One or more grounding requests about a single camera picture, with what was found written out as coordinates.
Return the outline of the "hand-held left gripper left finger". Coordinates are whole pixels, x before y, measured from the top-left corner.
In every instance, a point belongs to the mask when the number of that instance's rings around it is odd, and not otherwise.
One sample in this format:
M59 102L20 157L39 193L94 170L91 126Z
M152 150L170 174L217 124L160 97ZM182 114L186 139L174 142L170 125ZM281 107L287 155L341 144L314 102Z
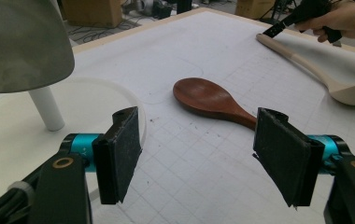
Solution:
M101 204L122 203L142 152L138 107L112 115L113 124L93 142L93 155Z

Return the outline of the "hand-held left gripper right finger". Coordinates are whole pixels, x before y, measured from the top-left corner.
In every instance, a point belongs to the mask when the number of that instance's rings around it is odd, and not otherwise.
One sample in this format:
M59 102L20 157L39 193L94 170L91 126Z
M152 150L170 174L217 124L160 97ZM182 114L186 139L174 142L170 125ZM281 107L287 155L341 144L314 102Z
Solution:
M261 163L287 206L309 206L325 145L301 133L281 112L259 107L253 156Z

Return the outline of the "beige ladle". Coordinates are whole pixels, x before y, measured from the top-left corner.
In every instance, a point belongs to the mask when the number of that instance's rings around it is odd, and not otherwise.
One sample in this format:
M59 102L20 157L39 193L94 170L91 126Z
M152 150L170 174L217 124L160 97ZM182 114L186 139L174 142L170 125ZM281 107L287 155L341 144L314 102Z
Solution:
M288 49L287 47L280 44L275 39L264 35L257 34L256 39L268 47L269 49L275 51L276 53L282 55L286 59L291 60L304 69L314 75L328 90L329 94L338 102L345 105L355 105L355 85L346 85L333 79L320 68L314 65L309 60L305 59L298 53Z

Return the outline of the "brown wooden spoon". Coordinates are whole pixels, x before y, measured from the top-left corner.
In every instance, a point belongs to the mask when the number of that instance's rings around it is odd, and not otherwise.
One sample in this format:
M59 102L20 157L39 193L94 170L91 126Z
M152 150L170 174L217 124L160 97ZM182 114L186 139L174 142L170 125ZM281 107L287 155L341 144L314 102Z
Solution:
M252 131L256 128L256 118L243 109L227 90L212 81L199 77L183 78L175 83L173 94L192 113L235 122Z

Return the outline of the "small cardboard box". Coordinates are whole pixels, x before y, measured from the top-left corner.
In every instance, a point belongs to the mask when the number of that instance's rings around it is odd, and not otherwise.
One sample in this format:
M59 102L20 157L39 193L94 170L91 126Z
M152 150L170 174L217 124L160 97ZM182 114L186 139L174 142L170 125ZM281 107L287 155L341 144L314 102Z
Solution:
M237 0L234 14L248 19L269 18L276 0Z

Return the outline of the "white grid mat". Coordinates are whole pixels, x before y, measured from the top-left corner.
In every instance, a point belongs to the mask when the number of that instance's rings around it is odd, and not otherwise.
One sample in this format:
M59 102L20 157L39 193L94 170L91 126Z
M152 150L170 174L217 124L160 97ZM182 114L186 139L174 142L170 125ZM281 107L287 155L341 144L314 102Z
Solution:
M101 204L95 174L86 176L93 224L324 224L330 175L318 177L309 206L287 206L253 156L250 129L197 116L173 94L183 78L210 80L249 113L282 112L300 132L336 135L355 155L355 106L337 102L304 68L259 43L263 30L257 21L196 9L75 47L69 78L123 86L146 117L122 203Z

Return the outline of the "grey bag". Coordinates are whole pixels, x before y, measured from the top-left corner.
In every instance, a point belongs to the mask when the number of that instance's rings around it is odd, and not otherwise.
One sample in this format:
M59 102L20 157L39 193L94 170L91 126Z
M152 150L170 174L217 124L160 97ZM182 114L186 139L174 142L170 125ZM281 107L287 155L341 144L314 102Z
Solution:
M153 2L154 0L137 0L136 11L145 16L151 16L153 10Z

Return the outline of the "large cardboard box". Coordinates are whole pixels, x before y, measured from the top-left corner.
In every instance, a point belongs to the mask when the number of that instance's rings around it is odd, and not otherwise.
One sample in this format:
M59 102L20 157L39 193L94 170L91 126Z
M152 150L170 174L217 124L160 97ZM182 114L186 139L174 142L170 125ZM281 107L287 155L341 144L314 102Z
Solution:
M115 28L122 21L120 0L61 0L72 25Z

